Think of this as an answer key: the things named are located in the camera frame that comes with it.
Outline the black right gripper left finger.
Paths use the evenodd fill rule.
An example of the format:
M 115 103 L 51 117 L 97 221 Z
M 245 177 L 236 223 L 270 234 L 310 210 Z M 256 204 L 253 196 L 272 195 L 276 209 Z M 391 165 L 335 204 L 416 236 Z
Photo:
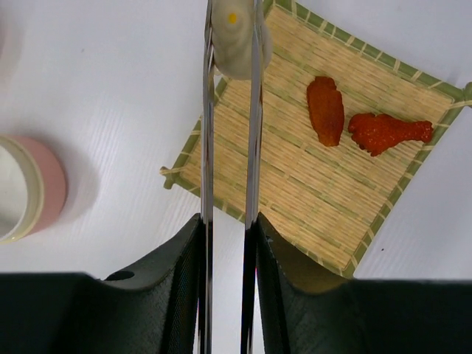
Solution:
M 191 353 L 198 216 L 104 280 L 84 273 L 1 275 L 3 353 Z

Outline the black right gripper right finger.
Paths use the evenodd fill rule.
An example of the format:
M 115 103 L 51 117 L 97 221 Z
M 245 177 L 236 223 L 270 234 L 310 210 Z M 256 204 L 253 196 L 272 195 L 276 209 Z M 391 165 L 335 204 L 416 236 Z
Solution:
M 346 280 L 328 270 L 331 288 L 305 291 L 277 258 L 288 249 L 308 258 L 258 215 L 246 234 L 241 350 L 252 351 L 259 306 L 267 353 L 469 353 L 471 282 Z

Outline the steel food tongs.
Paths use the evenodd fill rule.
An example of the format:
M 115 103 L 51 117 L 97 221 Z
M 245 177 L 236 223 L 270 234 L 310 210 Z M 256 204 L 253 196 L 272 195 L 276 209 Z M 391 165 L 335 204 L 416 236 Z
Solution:
M 246 214 L 243 257 L 243 295 L 240 351 L 252 352 L 254 283 L 257 253 L 260 161 L 263 130 L 263 5 L 252 9 L 251 101 L 246 185 Z M 212 352 L 212 274 L 213 274 L 213 167 L 214 167 L 214 45 L 212 42 L 212 2 L 207 2 L 204 30 L 203 108 L 201 118 L 201 247 L 198 294 L 198 352 Z

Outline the red chicken drumstick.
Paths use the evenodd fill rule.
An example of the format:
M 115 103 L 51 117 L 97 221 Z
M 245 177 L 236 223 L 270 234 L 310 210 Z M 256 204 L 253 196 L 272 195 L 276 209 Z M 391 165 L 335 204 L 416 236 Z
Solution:
M 406 122 L 388 114 L 365 113 L 350 119 L 348 132 L 360 149 L 374 157 L 402 142 L 428 143 L 434 129 L 429 121 Z

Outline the orange fried chicken wing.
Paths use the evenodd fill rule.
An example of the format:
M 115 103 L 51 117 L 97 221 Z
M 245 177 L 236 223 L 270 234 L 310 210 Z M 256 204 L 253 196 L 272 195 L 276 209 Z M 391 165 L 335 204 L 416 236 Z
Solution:
M 306 96 L 310 122 L 319 142 L 326 147 L 338 146 L 344 129 L 344 105 L 334 79 L 315 77 Z

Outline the white steamed bun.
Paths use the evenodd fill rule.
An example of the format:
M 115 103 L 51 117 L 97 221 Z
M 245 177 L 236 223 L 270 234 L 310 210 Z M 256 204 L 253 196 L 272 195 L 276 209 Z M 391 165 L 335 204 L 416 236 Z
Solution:
M 262 80 L 272 38 L 261 1 L 209 1 L 204 38 L 205 80 L 214 71 L 233 80 Z

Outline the pink lunch box bowl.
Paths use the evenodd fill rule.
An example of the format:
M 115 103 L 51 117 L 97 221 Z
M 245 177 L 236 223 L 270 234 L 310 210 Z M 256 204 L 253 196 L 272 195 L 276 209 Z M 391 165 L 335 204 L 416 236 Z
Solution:
M 51 149 L 26 136 L 1 136 L 2 243 L 51 226 L 66 196 L 66 174 Z

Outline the woven bamboo tray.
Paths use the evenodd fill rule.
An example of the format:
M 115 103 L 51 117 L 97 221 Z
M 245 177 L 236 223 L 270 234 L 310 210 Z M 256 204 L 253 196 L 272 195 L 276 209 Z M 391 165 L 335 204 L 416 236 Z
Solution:
M 471 87 L 409 66 L 294 1 L 266 1 L 264 13 L 274 52 L 264 75 L 260 210 L 302 253 L 350 278 L 434 143 L 471 104 Z M 325 147 L 306 103 L 316 76 L 334 79 L 346 117 L 428 120 L 433 142 L 372 157 L 343 133 Z

